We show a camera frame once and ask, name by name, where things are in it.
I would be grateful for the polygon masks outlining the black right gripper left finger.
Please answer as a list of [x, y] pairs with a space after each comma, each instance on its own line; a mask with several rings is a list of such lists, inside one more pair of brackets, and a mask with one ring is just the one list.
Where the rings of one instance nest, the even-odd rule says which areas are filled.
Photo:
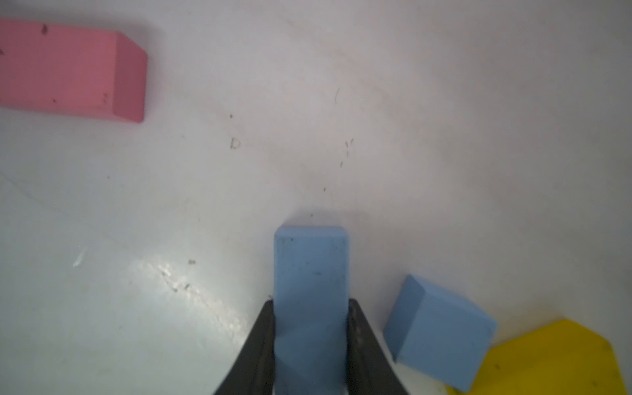
[[215, 395], [270, 395], [275, 381], [273, 301], [263, 304], [234, 365]]

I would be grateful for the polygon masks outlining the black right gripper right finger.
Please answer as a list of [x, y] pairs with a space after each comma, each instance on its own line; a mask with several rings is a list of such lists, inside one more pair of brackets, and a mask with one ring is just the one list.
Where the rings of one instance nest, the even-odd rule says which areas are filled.
[[354, 395], [408, 395], [355, 299], [347, 316], [346, 384]]

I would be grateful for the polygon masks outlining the small blue cube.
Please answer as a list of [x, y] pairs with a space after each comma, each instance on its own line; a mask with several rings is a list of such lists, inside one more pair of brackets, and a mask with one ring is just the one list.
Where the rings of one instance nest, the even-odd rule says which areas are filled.
[[409, 274], [383, 337], [395, 362], [468, 392], [496, 329], [495, 319], [466, 297]]

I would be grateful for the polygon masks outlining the light blue long block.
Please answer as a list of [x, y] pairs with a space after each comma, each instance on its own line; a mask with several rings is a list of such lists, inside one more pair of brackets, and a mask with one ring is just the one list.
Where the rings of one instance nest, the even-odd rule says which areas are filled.
[[339, 226], [282, 226], [274, 235], [277, 394], [343, 394], [350, 240]]

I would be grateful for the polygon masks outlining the pink rectangular block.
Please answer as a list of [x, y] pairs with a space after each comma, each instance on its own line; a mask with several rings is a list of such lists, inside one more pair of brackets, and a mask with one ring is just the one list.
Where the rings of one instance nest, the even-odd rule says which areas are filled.
[[141, 123], [148, 57], [118, 31], [1, 19], [1, 105]]

